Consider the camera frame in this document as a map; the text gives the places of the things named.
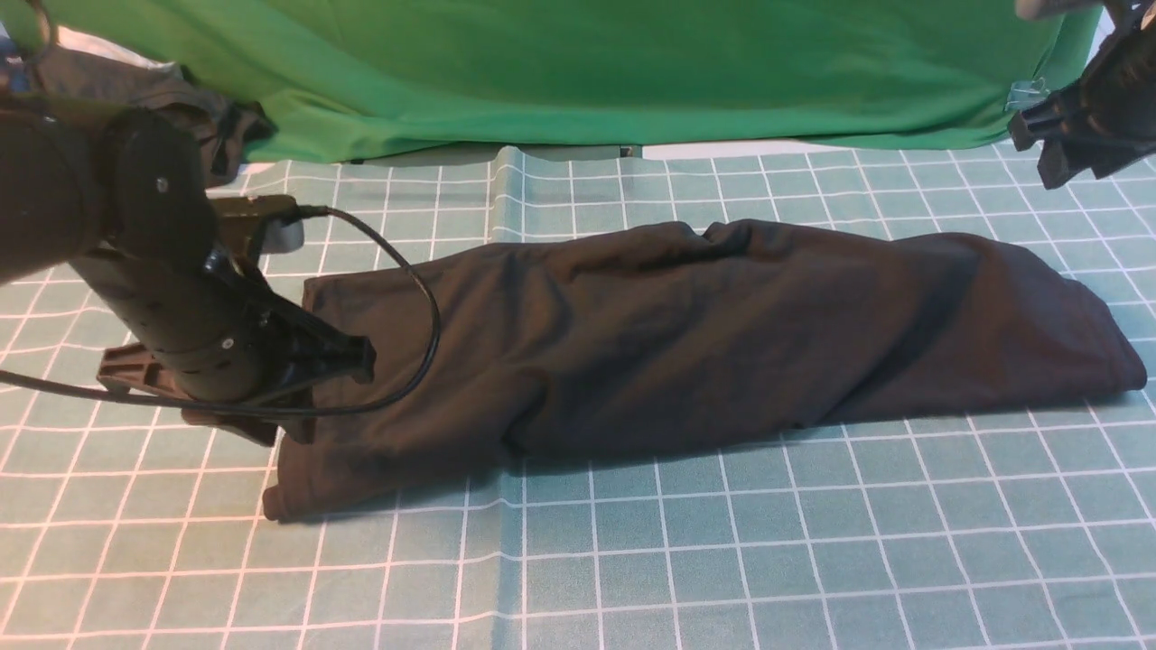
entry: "grid mat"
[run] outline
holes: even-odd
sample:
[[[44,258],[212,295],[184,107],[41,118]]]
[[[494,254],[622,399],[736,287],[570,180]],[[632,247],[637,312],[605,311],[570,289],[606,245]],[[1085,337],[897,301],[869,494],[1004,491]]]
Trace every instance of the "grid mat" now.
[[[387,169],[282,163],[413,260],[679,219],[1022,244],[1156,368],[1156,169],[1045,192],[1035,153],[847,150]],[[344,224],[266,260],[387,266]],[[0,289],[6,368],[91,385],[125,328],[67,268]],[[809,431],[677,463],[472,478],[320,525],[258,511],[273,456],[176,413],[0,391],[0,648],[1156,650],[1156,407]]]

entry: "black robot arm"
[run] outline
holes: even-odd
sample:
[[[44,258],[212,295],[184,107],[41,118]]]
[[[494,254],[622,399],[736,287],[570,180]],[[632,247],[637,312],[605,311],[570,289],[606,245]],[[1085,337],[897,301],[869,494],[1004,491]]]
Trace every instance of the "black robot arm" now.
[[[1021,17],[1038,20],[1095,0],[1018,0]],[[1153,0],[1105,0],[1116,30],[1083,74],[1008,125],[1016,149],[1043,142],[1039,178],[1061,187],[1091,170],[1105,178],[1156,153],[1156,9]]]
[[[67,264],[136,339],[105,353],[98,379],[113,393],[307,409],[319,382],[373,377],[369,340],[258,268],[269,236],[291,248],[309,214],[290,197],[210,200],[192,140],[150,111],[5,97],[0,195],[0,282]],[[309,441],[309,419],[268,413],[186,419],[266,445],[279,427]]]

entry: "black cable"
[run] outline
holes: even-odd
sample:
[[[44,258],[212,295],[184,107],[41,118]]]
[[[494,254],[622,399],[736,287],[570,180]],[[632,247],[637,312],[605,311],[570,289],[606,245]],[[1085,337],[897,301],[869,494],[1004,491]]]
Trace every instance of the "black cable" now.
[[[414,372],[414,375],[406,382],[406,385],[401,389],[370,402],[350,405],[350,406],[331,406],[325,408],[313,408],[313,407],[279,407],[279,406],[251,406],[242,404],[229,404],[229,402],[214,402],[214,401],[192,401],[173,398],[163,397],[150,397],[150,396],[138,396],[138,394],[118,394],[110,391],[83,389],[80,386],[73,386],[71,384],[61,384],[58,382],[50,382],[47,379],[38,379],[36,377],[29,377],[27,375],[20,375],[17,372],[9,372],[8,370],[0,370],[0,383],[10,384],[13,386],[29,389],[34,391],[40,391],[45,393],[58,394],[62,397],[72,397],[77,399],[89,399],[95,401],[110,401],[112,404],[125,404],[128,406],[154,406],[162,408],[180,408],[183,411],[197,411],[197,412],[208,412],[217,413],[221,415],[239,415],[247,418],[262,418],[262,419],[276,419],[276,420],[290,420],[290,419],[312,419],[312,418],[331,418],[338,415],[357,415],[361,413],[369,413],[371,411],[377,411],[384,408],[398,401],[405,399],[406,396],[412,393],[414,389],[422,382],[425,377],[427,371],[429,371],[430,365],[433,363],[433,356],[437,354],[438,342],[442,340],[442,312],[438,309],[437,300],[433,297],[433,293],[430,290],[422,276],[418,275],[417,271],[409,264],[406,258],[393,248],[393,244],[387,242],[385,237],[377,234],[376,230],[365,224],[362,220],[356,216],[341,212],[335,208],[326,207],[313,207],[313,206],[302,206],[302,213],[306,217],[312,216],[326,216],[331,215],[346,223],[353,226],[366,237],[372,239],[377,245],[393,258],[393,261],[398,263],[398,266],[406,272],[409,278],[413,279],[414,283],[417,285],[418,290],[425,296],[425,300],[430,305],[430,338],[429,342],[425,345],[425,355],[422,357],[422,363]]]

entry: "white grid line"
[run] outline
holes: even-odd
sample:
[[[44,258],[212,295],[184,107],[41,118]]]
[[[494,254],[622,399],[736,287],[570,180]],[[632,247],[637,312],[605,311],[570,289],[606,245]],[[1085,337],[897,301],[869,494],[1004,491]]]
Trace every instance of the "white grid line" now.
[[[962,169],[959,170],[959,176],[963,176]],[[992,228],[991,220],[988,219],[987,214],[984,213],[984,208],[979,204],[979,199],[976,198],[975,190],[968,187],[968,193],[971,194],[971,200],[975,201],[976,206],[979,208],[979,212],[983,215],[984,221],[987,223],[987,227]],[[1046,234],[1047,229],[1044,228],[1044,223],[1043,221],[1039,220],[1039,215],[1036,214],[1035,212],[1032,212],[1031,215],[1036,219],[1036,222],[1039,224],[1039,229]],[[1052,244],[1052,249],[1055,250],[1057,254],[1059,254],[1059,249],[1055,246],[1055,244]],[[973,430],[976,430],[976,442],[979,446],[979,453],[983,456],[984,463],[987,465],[988,472],[991,472],[991,474],[995,477],[996,475],[995,467],[994,465],[992,465],[991,458],[987,455],[987,450],[984,449],[983,442],[979,440],[979,430],[976,427],[975,419],[972,419],[970,415],[968,416],[968,424]],[[1007,511],[1008,520],[1011,522],[1013,524],[1016,524],[1016,518],[1011,511],[1011,505],[1007,500],[1007,495],[1003,494],[1003,488],[999,481],[995,482],[995,489],[999,493],[1000,502],[1003,504],[1003,509]],[[1048,613],[1052,615],[1052,620],[1055,623],[1057,629],[1060,631],[1060,636],[1062,637],[1065,645],[1070,649],[1072,640],[1068,637],[1067,629],[1065,629],[1064,622],[1060,620],[1060,615],[1055,610],[1055,599],[1052,597],[1052,591],[1047,588],[1047,583],[1043,582],[1044,573],[1039,569],[1039,563],[1037,562],[1036,556],[1031,553],[1031,548],[1028,546],[1028,541],[1023,538],[1023,532],[1018,526],[1015,530],[1015,534],[1020,541],[1020,546],[1023,548],[1024,555],[1027,555],[1029,562],[1031,562],[1032,570],[1036,571],[1036,575],[1039,576],[1042,581],[1044,589],[1044,598],[1047,601]]]
[[[855,162],[858,163],[859,162],[859,153],[858,152],[852,152],[852,155],[854,155]],[[867,184],[867,173],[864,171],[864,168],[861,165],[859,167],[859,175],[862,177],[864,184]],[[927,204],[927,198],[924,197],[924,194],[921,194],[921,193],[919,195],[924,200],[924,206],[927,208],[927,214],[932,214],[932,208],[931,208],[931,205]],[[870,201],[872,201],[872,205],[875,207],[875,213],[879,214],[880,216],[882,216],[883,215],[883,209],[880,207],[879,200],[875,198],[874,194],[870,194]],[[881,219],[880,221],[883,224],[883,232],[887,235],[887,238],[888,239],[894,239],[895,237],[891,235],[891,229],[888,227],[887,220],[885,219]],[[939,228],[939,223],[938,222],[936,222],[936,228]],[[932,495],[932,503],[935,505],[935,515],[940,519],[940,525],[943,526],[944,531],[950,530],[950,526],[947,523],[947,516],[943,512],[943,504],[940,503],[939,495],[935,493],[935,489],[932,487],[932,475],[931,475],[931,472],[927,471],[927,464],[924,461],[922,452],[920,452],[919,445],[916,444],[916,441],[913,440],[913,431],[911,430],[911,422],[909,420],[904,420],[903,421],[903,427],[906,430],[907,436],[911,437],[910,444],[911,444],[912,449],[916,452],[916,459],[919,461],[919,471],[922,473],[924,485],[927,486],[927,492],[931,493],[931,495]],[[849,437],[849,436],[846,436],[846,433],[847,433],[846,428],[844,428],[844,435],[845,435],[845,437]],[[855,459],[855,467],[857,467],[857,472],[858,472],[858,458],[855,456],[854,445],[849,442],[849,448],[850,448],[851,457],[853,459]],[[859,481],[864,482],[861,474],[859,475]],[[971,604],[971,613],[972,613],[972,615],[976,616],[976,621],[979,625],[979,631],[980,631],[980,635],[984,637],[984,643],[986,645],[991,645],[991,643],[992,643],[991,635],[987,633],[987,626],[984,625],[984,616],[983,616],[983,614],[979,611],[979,603],[976,599],[976,590],[971,585],[971,577],[968,575],[968,569],[963,566],[963,559],[959,556],[959,549],[958,549],[958,547],[955,544],[955,537],[954,535],[948,535],[947,540],[948,540],[948,547],[951,549],[951,557],[955,560],[955,566],[956,566],[956,568],[959,569],[959,575],[963,576],[964,584],[968,585],[968,600]]]

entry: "dark garment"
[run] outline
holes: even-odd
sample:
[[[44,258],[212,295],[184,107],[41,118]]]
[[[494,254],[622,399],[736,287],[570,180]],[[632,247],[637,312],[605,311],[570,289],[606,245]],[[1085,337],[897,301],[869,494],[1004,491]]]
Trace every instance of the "dark garment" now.
[[[231,183],[249,142],[273,135],[257,104],[239,104],[163,71],[146,69],[64,47],[30,67],[32,90],[151,109],[190,134],[201,150],[207,187]]]
[[[828,423],[1067,404],[1141,389],[1107,306],[1025,249],[972,235],[884,242],[742,221],[550,244],[490,244],[423,264],[445,317],[400,404],[284,440],[265,515],[295,519],[521,458],[616,461],[713,451]],[[400,271],[306,283],[306,305],[372,338],[405,383],[429,334]]]

